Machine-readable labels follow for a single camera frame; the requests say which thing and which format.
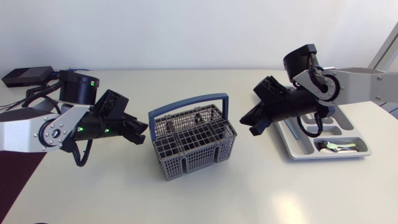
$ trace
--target white tabletop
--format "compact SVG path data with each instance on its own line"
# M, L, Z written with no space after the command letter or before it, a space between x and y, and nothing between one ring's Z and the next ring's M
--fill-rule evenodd
M227 93L238 133L230 159L166 181L148 129L138 146L122 137L94 140L84 167L51 152L4 223L398 223L398 120L374 103L342 106L371 156L293 161L274 125L254 137L239 123L259 101L252 89L268 75L289 84L284 71L84 73L100 79L97 99L114 90L130 99L126 112L146 123L163 105ZM1 103L22 98L22 89L0 86Z

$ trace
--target plastic grid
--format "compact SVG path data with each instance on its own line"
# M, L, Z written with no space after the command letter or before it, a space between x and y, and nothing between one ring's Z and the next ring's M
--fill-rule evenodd
M180 152L178 149L177 141L175 140L173 134L168 134L166 136L158 138L158 140L154 141L154 146L156 149L156 153L161 159L171 157Z
M173 131L179 131L201 123L201 119L196 110L190 110L171 115L170 122L173 126Z
M220 148L217 150L217 158L216 158L217 162L229 159L229 157L231 156L234 140L235 138L231 138L230 140L227 140L223 142L223 144L221 144Z
M222 112L215 105L197 107L181 113L164 116L155 120L156 137L193 127L200 123L209 123L221 119Z
M194 172L231 155L236 132L215 105L155 120L154 147L167 180Z
M177 137L184 151L196 149L218 140L206 124L183 130L177 133Z
M156 136L163 136L172 132L172 125L170 120L166 117L159 118L155 121L155 134Z
M212 165L214 163L215 148L215 146L206 147L188 154L186 158L187 173Z
M164 173L168 180L175 179L182 175L182 166L180 158L163 161Z
M200 117L205 123L221 119L223 114L215 105L208 105L197 109Z

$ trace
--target black cable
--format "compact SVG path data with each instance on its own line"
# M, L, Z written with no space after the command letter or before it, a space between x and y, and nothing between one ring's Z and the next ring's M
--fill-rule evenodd
M11 106L8 106L8 107L5 107L5 108L1 108L0 110L6 109L5 111L9 111L9 110L13 109L15 106L20 105L20 104L23 103L24 101L25 101L25 99L20 100L20 101L17 101L17 102L15 102L15 103L11 103L11 104L12 104Z
M53 104L53 106L54 106L55 109L57 110L57 113L58 113L58 114L61 114L60 107L58 106L58 103L55 102L55 100L53 100L53 99L52 99L51 97L49 97L49 96L42 96L42 98L45 98L45 99L49 100L49 102L50 102L51 104Z
M73 157L75 158L75 162L76 162L77 166L82 167L86 164L88 156L90 155L90 149L91 149L92 143L93 143L92 139L87 140L86 151L81 160L80 160L79 148L78 148L77 144L75 143L75 147L73 148L72 154L73 154Z
M311 53L310 57L310 67L308 69L308 74L310 74L311 82L321 90L322 93L326 93L328 91L328 87L326 85L322 85L322 83L317 79L315 75L315 54Z
M18 102L20 102L20 101L13 102L13 103L10 103L10 104L7 104L7 105L2 105L2 106L0 106L0 107L9 107L9 106L13 105L14 103L18 103Z
M322 133L322 131L323 131L322 119L319 117L319 114L318 114L318 113L315 113L315 114L314 114L314 117L315 117L315 122L316 122L316 124L317 124L317 126L318 126L318 132L317 132L317 133L308 132L308 131L303 127L303 124L301 123L301 118L300 118L300 116L297 117L298 126L299 126L300 129L304 132L304 134L306 134L307 136L310 136L311 138L316 138L316 137L318 137L319 135L321 135L321 133Z
M46 95L48 95L48 94L54 92L55 90L58 90L59 88L62 87L62 85L63 85L63 82L59 81L59 82L57 82L56 84L54 84L54 85L48 87L47 89L45 89L45 90L43 90L43 91L40 91L40 92L38 92L38 93L36 93L36 94L34 94L34 95L32 95L32 96L27 97L27 98L25 99L24 104L22 104L22 107L27 107L27 106L29 106L29 104L30 104L31 102L33 102L34 100L36 100L36 99L38 99L38 98L40 98L40 97L46 96Z

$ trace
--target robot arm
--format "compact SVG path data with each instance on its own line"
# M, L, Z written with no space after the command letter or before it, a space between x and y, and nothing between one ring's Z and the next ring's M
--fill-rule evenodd
M324 106L364 101L398 102L398 73L384 73L368 68L328 69L317 75L317 78L328 87L326 93L309 82L307 71L294 77L294 81L314 94Z
M284 65L295 88L286 88L273 77L266 77L254 92L261 99L240 122L252 126L259 135L271 123L297 117L298 125L310 137L322 133L322 118L334 113L334 106L363 101L398 102L398 73L383 73L367 68L324 69L319 66L313 44L304 45L284 58ZM315 112L317 133L301 125L300 116Z
M85 165L93 139L123 136L142 144L141 135L147 124L124 112L128 99L107 90L95 103L97 78L61 71L60 81L25 99L23 108L0 114L0 151L50 152L57 149L72 152L78 166ZM60 100L46 95L61 88ZM45 100L27 107L39 97ZM58 113L51 113L56 107ZM76 141L88 140L83 159Z

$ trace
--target white wall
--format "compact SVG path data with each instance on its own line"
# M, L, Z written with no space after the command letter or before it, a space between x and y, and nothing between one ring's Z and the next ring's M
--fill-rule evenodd
M0 76L13 68L277 68L307 43L367 67L398 1L0 0Z

